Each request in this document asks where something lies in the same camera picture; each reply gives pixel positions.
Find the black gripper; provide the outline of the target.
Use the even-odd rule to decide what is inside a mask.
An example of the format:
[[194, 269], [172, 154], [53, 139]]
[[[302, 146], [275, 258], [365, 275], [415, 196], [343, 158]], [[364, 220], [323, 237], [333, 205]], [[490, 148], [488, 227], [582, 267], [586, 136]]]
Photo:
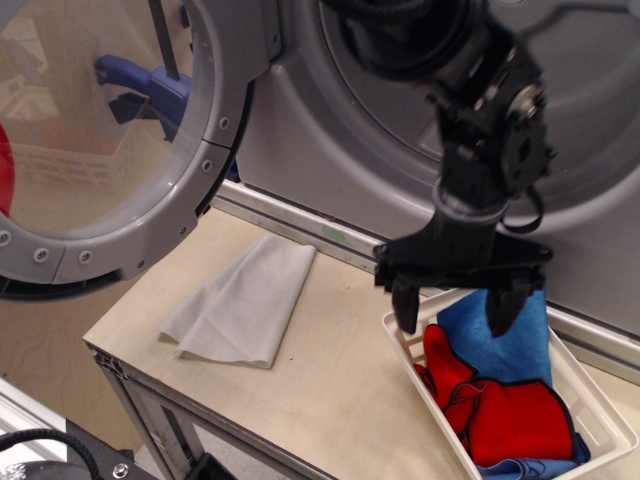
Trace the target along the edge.
[[416, 233], [374, 248], [375, 284], [390, 292], [397, 323], [415, 334], [422, 287], [485, 288], [493, 338], [518, 319], [530, 292], [545, 283], [553, 250], [498, 231], [508, 205], [488, 209], [443, 203]]

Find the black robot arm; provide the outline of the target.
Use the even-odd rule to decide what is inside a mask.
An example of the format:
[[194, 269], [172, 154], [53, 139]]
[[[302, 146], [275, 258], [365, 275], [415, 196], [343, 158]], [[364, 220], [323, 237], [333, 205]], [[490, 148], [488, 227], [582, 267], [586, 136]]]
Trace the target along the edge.
[[554, 150], [543, 121], [536, 61], [484, 1], [334, 1], [357, 61], [381, 78], [424, 83], [443, 143], [435, 208], [420, 231], [374, 251], [375, 282], [392, 296], [401, 329], [414, 333], [424, 287], [484, 289], [493, 336], [506, 334], [546, 281], [552, 250], [531, 242], [537, 221], [510, 226], [510, 203], [527, 197]]

